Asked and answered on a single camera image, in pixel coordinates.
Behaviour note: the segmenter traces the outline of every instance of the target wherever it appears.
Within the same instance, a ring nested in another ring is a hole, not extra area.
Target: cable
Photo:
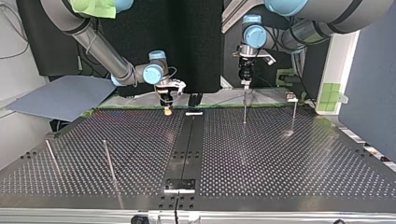
[[[169,76],[169,78],[171,78],[171,77],[173,77],[173,76],[177,73],[177,68],[174,67],[174,66],[170,66],[170,67],[168,67],[168,69],[169,69],[169,68],[171,68],[171,69],[174,70],[174,73],[172,73],[172,75]]]
[[[18,15],[17,11],[14,10],[14,8],[10,7],[9,5],[7,5],[4,2],[0,2],[0,7],[8,8],[12,12],[12,14],[14,14],[14,16],[18,19],[18,22],[19,22],[20,27],[21,27],[21,31],[19,31],[17,29],[17,27],[15,27],[14,23],[12,23],[12,21],[9,19],[7,14],[2,9],[0,9],[0,12],[2,13],[3,17],[7,20],[7,22],[11,25],[12,29],[15,32],[17,32],[17,34],[27,43],[26,47],[24,48],[24,50],[21,51],[20,53],[17,53],[17,54],[14,54],[14,55],[10,55],[10,56],[6,56],[6,57],[0,57],[0,60],[11,59],[11,58],[15,58],[15,57],[21,56],[22,54],[24,54],[29,49],[29,41],[27,39],[26,33],[24,32],[21,17]]]
[[[302,78],[301,73],[300,73],[300,70],[298,69],[298,66],[297,66],[297,59],[296,59],[295,55],[294,55],[294,54],[291,54],[291,57],[292,57],[292,59],[294,60],[294,63],[296,64],[295,72],[297,73],[296,75],[297,75],[297,77],[298,77],[298,78],[300,79],[300,81],[301,81],[301,85],[303,86],[304,91],[306,92],[306,94],[308,95],[309,99],[310,99],[311,102],[314,104],[314,106],[317,107],[317,103],[314,101],[314,98],[311,96],[311,94],[309,94],[308,89],[306,88],[306,86],[305,86],[305,84],[304,84],[304,82],[303,82],[303,78]]]
[[[95,37],[93,38],[92,41],[90,41],[90,45],[88,45],[87,50],[85,51],[85,54],[88,55],[90,53],[90,49],[95,42],[96,38],[98,37],[99,33],[99,18],[96,18],[96,24],[95,24]]]
[[[9,5],[7,5],[6,3],[3,3],[3,2],[0,2],[0,7],[6,7],[6,8],[8,8],[8,9],[12,12],[12,14],[14,14],[14,16],[18,19],[18,22],[19,22],[20,27],[21,27],[21,31],[19,31],[19,30],[15,27],[14,23],[12,23],[12,21],[9,19],[9,17],[6,15],[6,13],[5,13],[3,10],[0,10],[0,12],[1,12],[1,13],[3,14],[3,16],[6,18],[6,20],[7,20],[8,23],[11,25],[11,27],[15,30],[15,32],[17,32],[17,34],[18,34],[24,41],[28,42],[27,37],[26,37],[26,33],[24,32],[24,29],[23,29],[22,19],[21,19],[20,15],[18,15],[18,12],[17,12],[14,8],[10,7]]]

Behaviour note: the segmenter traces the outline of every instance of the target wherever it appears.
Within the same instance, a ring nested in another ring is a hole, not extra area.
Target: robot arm
[[[266,7],[281,16],[301,18],[286,31],[262,25],[259,15],[246,15],[242,21],[242,38],[238,51],[239,77],[245,90],[254,77],[254,63],[264,58],[268,65],[276,60],[264,49],[275,46],[281,51],[293,52],[307,45],[321,43],[334,34],[348,34],[358,31],[381,18],[392,6],[394,0],[233,0],[223,13],[223,33],[231,26],[231,21],[243,12],[257,5]]]
[[[265,48],[275,41],[284,51],[318,43],[334,34],[349,34],[376,22],[390,9],[394,0],[265,0],[266,7],[281,16],[303,19],[279,35],[268,34]]]
[[[41,4],[52,22],[65,34],[73,36],[89,53],[109,71],[112,80],[121,86],[147,82],[157,87],[161,104],[170,108],[173,103],[170,92],[177,90],[181,95],[186,87],[183,81],[172,79],[168,72],[165,53],[161,50],[149,54],[149,63],[134,67],[96,32],[91,18],[75,13],[67,0],[41,0]]]

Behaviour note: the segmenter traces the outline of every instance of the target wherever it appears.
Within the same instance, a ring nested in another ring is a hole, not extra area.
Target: green tape
[[[318,104],[319,111],[334,112],[340,101],[341,84],[325,83]]]
[[[71,0],[70,4],[77,13],[116,19],[117,9],[115,0]]]

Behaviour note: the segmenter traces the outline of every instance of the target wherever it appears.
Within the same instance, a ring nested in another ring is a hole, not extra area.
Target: black backdrop
[[[187,93],[211,93],[220,88],[223,34],[222,0],[135,0],[116,20],[102,20],[105,37],[131,63],[149,62],[149,52],[163,49],[178,69]],[[139,84],[119,88],[121,95],[152,91]]]

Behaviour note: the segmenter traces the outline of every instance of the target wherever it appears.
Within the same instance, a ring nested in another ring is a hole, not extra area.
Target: vertical metal pin
[[[295,103],[294,103],[293,121],[291,122],[291,132],[292,132],[292,133],[294,133],[294,122],[295,122],[295,120],[296,120],[297,104],[298,104],[298,102],[295,102]]]
[[[53,160],[56,160],[55,154],[53,154],[52,146],[50,145],[50,141],[46,140],[47,148],[49,149],[49,154]]]
[[[298,103],[298,102],[295,102],[295,103],[294,103],[294,110],[293,110],[293,120],[295,120],[295,119],[296,119],[296,113],[297,113],[297,103]]]
[[[247,123],[247,115],[248,115],[248,104],[247,104],[247,92],[245,91],[245,95],[244,95],[244,124]]]
[[[106,140],[103,140],[103,147],[105,148],[107,161],[108,161],[108,166],[110,167],[111,175],[113,177],[114,182],[116,182],[117,181],[116,174],[114,173],[113,162],[111,161],[110,151],[108,150],[108,145],[107,145],[107,141]]]

